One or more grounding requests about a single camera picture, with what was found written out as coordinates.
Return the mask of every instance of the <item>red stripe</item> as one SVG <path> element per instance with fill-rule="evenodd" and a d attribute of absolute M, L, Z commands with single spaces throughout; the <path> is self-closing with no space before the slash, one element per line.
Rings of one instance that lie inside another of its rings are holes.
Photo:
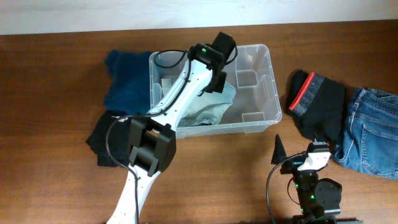
<path fill-rule="evenodd" d="M 310 86 L 311 80 L 314 77 L 315 73 L 312 72 L 307 79 L 305 80 L 304 84 L 301 86 L 301 89 L 299 91 L 299 93 L 297 94 L 296 98 L 294 99 L 293 103 L 291 104 L 291 106 L 289 107 L 289 110 L 293 111 L 293 109 L 298 105 L 298 103 L 300 102 L 301 98 L 303 97 L 305 91 L 307 90 L 307 88 Z"/>

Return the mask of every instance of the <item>white backdrop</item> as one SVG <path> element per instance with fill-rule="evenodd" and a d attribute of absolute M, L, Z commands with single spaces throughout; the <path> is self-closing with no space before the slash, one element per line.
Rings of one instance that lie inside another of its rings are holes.
<path fill-rule="evenodd" d="M 398 0 L 0 0 L 0 34 L 398 19 Z"/>

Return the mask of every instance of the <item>brown table surface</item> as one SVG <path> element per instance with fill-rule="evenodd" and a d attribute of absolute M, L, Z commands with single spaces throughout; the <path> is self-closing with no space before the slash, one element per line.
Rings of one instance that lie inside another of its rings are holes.
<path fill-rule="evenodd" d="M 315 71 L 348 86 L 398 93 L 398 21 L 283 24 L 201 29 L 126 30 L 0 36 L 0 222 L 103 223 L 113 213 L 126 171 L 97 167 L 85 144 L 104 112 L 112 49 L 186 49 L 220 31 L 238 45 L 271 51 L 280 104 L 290 73 Z M 263 133 L 180 139 L 141 213 L 150 223 L 266 222 L 266 178 L 274 138 L 287 154 L 306 150 L 292 118 Z M 343 185 L 341 218 L 396 223 L 398 182 L 344 169 L 320 172 Z M 271 181 L 274 215 L 290 218 L 289 175 Z M 294 187 L 293 198 L 297 198 Z"/>

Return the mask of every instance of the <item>clear plastic container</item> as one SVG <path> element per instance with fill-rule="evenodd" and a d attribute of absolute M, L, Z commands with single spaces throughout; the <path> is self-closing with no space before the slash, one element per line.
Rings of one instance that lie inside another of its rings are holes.
<path fill-rule="evenodd" d="M 163 97 L 161 79 L 167 79 L 168 85 L 173 84 L 186 61 L 184 59 L 174 68 L 163 69 L 155 65 L 155 54 L 149 57 L 151 108 Z M 172 65 L 181 55 L 180 52 L 162 53 L 158 62 L 162 65 Z M 271 56 L 265 45 L 239 46 L 237 59 L 225 66 L 223 71 L 227 73 L 226 81 L 235 87 L 236 95 L 221 122 L 217 125 L 177 128 L 177 138 L 208 134 L 258 133 L 281 121 L 282 112 Z"/>

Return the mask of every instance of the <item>denim shorts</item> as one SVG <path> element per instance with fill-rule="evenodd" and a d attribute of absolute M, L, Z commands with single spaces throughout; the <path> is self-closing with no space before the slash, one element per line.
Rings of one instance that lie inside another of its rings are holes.
<path fill-rule="evenodd" d="M 398 95 L 357 88 L 343 131 L 333 155 L 337 163 L 398 180 Z"/>

